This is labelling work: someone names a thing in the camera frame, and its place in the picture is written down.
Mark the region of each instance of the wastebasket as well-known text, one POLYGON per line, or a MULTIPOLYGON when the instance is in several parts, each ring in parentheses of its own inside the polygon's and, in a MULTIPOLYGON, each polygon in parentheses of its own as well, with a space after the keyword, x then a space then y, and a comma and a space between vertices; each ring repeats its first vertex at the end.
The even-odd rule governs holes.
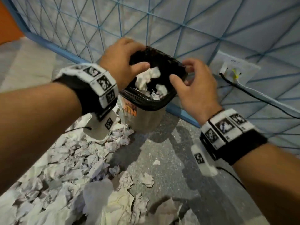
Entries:
POLYGON ((165 114, 166 105, 177 93, 169 80, 170 74, 175 74, 185 80, 187 73, 182 63, 149 46, 145 51, 133 54, 129 64, 143 61, 149 62, 151 68, 158 67, 161 72, 159 78, 152 78, 148 83, 148 90, 156 93, 156 85, 161 84, 166 86, 168 94, 160 100, 152 100, 137 90, 135 86, 137 78, 135 78, 126 89, 120 92, 118 104, 123 110, 122 120, 135 131, 146 133, 156 129, 165 114))

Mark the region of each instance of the orange label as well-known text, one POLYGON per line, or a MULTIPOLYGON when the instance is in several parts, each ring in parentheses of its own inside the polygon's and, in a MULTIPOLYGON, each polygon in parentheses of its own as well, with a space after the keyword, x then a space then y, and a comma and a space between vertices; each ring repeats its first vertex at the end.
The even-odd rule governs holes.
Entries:
POLYGON ((123 98, 123 109, 130 115, 137 117, 137 106, 129 102, 127 99, 123 98))

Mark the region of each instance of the orange wall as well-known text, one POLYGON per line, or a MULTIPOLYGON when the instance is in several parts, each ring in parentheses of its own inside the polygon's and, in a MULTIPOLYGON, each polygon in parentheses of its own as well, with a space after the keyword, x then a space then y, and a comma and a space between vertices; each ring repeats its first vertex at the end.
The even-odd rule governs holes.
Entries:
POLYGON ((0 1, 0 28, 0 44, 18 40, 24 36, 2 1, 0 1))

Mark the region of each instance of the electrical outlet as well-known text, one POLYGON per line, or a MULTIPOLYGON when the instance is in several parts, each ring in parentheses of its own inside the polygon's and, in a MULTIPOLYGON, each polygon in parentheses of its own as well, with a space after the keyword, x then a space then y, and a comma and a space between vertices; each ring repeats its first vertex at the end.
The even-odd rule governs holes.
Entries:
POLYGON ((226 54, 219 50, 214 59, 212 60, 211 64, 209 65, 210 69, 212 70, 212 73, 220 76, 220 69, 224 62, 226 62, 228 67, 224 76, 228 80, 233 82, 234 73, 232 69, 235 69, 239 74, 238 80, 242 85, 245 85, 261 69, 256 64, 250 63, 248 61, 234 56, 230 56, 229 54, 226 54))

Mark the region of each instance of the floor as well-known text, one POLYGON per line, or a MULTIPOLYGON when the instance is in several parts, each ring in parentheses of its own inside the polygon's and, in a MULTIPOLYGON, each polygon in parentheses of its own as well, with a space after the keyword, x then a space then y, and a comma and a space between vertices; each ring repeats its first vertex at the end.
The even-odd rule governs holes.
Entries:
MULTIPOLYGON (((0 46, 0 91, 48 83, 58 70, 72 64, 69 60, 22 38, 0 46)), ((229 174, 220 171, 204 177, 190 151, 200 130, 169 113, 161 125, 148 134, 135 133, 132 142, 120 148, 111 159, 132 175, 131 193, 142 192, 150 208, 166 197, 173 197, 192 208, 201 225, 264 225, 264 216, 248 193, 229 174), (152 165, 158 159, 160 166, 152 165), (152 188, 137 183, 140 173, 154 177, 152 188)), ((234 173, 224 161, 222 166, 234 173)))

